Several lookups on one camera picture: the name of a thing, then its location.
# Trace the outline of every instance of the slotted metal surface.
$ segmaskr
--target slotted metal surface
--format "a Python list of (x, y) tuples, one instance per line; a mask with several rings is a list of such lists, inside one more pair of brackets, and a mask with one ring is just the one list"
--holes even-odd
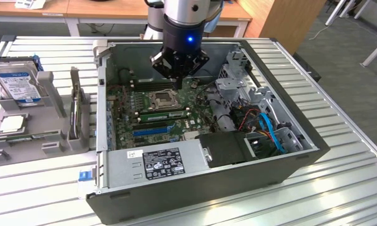
[[(377, 225), (377, 147), (279, 44), (267, 39), (247, 41), (331, 150), (279, 185), (119, 225)], [(82, 70), (81, 85), (91, 101), (94, 149), (97, 73), (91, 42), (93, 38), (81, 37), (17, 37), (6, 49), (7, 56), (39, 55), (43, 69), (54, 72), (61, 95), (70, 92), (70, 66)], [(255, 71), (253, 74), (265, 85)], [(94, 161), (94, 152), (87, 152), (0, 167), (0, 225), (99, 225), (78, 199), (75, 183), (78, 171)]]

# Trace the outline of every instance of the gray carpet floor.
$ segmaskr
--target gray carpet floor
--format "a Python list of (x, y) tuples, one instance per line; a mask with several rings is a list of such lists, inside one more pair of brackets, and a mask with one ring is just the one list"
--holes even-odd
[[(317, 38), (309, 40), (325, 27), (327, 16), (322, 9), (297, 53), (319, 73), (319, 85), (323, 90), (377, 144), (377, 58), (366, 68), (358, 64), (377, 47), (377, 33), (359, 21), (337, 18)], [(106, 33), (110, 24), (97, 29)], [(143, 25), (117, 24), (109, 36), (137, 36), (139, 33), (143, 33)], [(0, 23), (0, 39), (5, 34), (69, 35), (65, 24)], [(79, 34), (101, 36), (99, 33), (90, 33), (85, 24), (79, 24)]]

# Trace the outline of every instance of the motherboard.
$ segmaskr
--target motherboard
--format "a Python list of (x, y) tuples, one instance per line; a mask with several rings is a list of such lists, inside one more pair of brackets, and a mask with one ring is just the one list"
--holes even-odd
[(165, 84), (109, 85), (107, 137), (114, 137), (109, 149), (190, 140), (218, 131), (209, 105), (198, 104), (205, 86), (193, 78), (183, 80), (181, 90), (165, 89)]

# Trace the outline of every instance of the warning label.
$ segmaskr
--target warning label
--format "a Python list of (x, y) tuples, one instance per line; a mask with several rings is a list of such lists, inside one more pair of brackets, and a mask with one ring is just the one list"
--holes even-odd
[(30, 84), (29, 73), (0, 73), (0, 78), (14, 100), (23, 103), (39, 101), (41, 97), (35, 86)]
[(185, 173), (178, 148), (142, 153), (147, 180)]

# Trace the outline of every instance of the blue pcie slot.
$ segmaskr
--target blue pcie slot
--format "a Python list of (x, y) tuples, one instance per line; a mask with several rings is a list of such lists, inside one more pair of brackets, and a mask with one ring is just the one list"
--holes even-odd
[(167, 133), (167, 127), (165, 128), (155, 128), (155, 129), (146, 129), (146, 130), (139, 130), (133, 132), (133, 136), (145, 136), (145, 135), (153, 135), (153, 134), (159, 134), (159, 133)]

